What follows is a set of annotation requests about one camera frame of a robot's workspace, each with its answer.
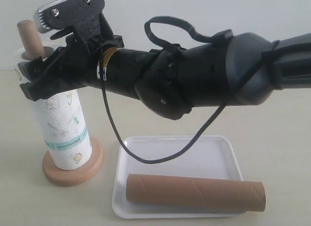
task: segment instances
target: wooden base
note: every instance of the wooden base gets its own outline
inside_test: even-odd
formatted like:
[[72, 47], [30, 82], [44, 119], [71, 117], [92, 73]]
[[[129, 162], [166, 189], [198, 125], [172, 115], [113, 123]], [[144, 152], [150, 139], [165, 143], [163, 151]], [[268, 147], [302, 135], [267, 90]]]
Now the wooden base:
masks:
[[47, 151], [42, 160], [45, 177], [53, 184], [61, 187], [76, 186], [90, 180], [100, 169], [104, 161], [104, 150], [96, 138], [90, 138], [92, 155], [87, 163], [76, 170], [65, 171], [59, 169]]

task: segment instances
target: white wall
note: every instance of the white wall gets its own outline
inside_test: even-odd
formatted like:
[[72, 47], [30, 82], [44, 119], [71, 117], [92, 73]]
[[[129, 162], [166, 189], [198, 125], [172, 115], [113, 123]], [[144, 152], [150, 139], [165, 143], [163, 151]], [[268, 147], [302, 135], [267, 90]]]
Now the white wall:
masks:
[[[21, 47], [16, 24], [32, 19], [34, 11], [53, 0], [0, 0], [0, 70], [11, 70], [12, 54]], [[128, 48], [153, 48], [144, 23], [154, 16], [180, 17], [206, 35], [232, 29], [235, 34], [255, 32], [268, 40], [311, 32], [311, 0], [105, 0], [104, 14]], [[189, 48], [188, 35], [167, 25], [154, 25], [155, 33]], [[51, 34], [43, 36], [47, 40]]]

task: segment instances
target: table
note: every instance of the table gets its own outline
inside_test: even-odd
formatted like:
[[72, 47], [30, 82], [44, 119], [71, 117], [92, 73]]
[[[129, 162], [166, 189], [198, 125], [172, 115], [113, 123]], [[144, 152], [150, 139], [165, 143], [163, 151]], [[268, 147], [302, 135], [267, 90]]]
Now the table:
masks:
[[[244, 180], [266, 188], [263, 213], [225, 219], [124, 220], [111, 207], [119, 144], [101, 91], [80, 89], [89, 132], [105, 160], [90, 181], [61, 188], [41, 170], [47, 148], [13, 70], [0, 71], [0, 225], [23, 226], [265, 226], [309, 225], [311, 215], [311, 90], [276, 91], [262, 105], [228, 107], [205, 134], [229, 139]], [[215, 108], [197, 108], [179, 121], [160, 118], [142, 103], [108, 94], [122, 138], [193, 135]]]

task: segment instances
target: white tray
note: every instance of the white tray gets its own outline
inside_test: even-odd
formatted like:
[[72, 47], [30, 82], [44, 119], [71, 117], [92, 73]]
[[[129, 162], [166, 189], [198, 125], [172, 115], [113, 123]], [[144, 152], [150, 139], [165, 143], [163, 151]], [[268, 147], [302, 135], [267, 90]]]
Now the white tray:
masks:
[[[141, 136], [126, 139], [125, 145], [141, 158], [159, 159], [181, 150], [191, 139], [192, 136]], [[243, 180], [232, 146], [224, 137], [201, 136], [185, 154], [161, 164], [140, 163], [120, 146], [112, 208], [124, 219], [229, 217], [243, 213], [129, 203], [125, 195], [129, 174]]]

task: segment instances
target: cardboard tube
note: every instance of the cardboard tube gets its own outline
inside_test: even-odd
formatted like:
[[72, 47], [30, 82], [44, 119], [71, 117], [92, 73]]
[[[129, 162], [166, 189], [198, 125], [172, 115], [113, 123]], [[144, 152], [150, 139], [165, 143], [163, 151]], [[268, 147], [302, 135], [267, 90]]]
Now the cardboard tube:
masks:
[[39, 32], [31, 20], [22, 20], [17, 24], [18, 32], [29, 60], [38, 57], [46, 58]]
[[266, 206], [261, 182], [129, 174], [131, 203], [164, 204], [230, 211], [259, 211]]

